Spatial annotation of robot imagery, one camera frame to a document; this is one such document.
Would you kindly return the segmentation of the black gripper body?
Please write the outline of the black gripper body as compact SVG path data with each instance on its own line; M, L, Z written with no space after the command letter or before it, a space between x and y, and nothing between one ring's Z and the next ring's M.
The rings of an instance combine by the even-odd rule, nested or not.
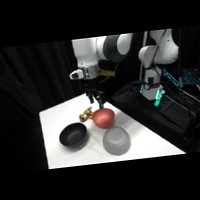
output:
M97 89L86 89L86 96L93 97L94 101L103 102L104 95L100 90Z

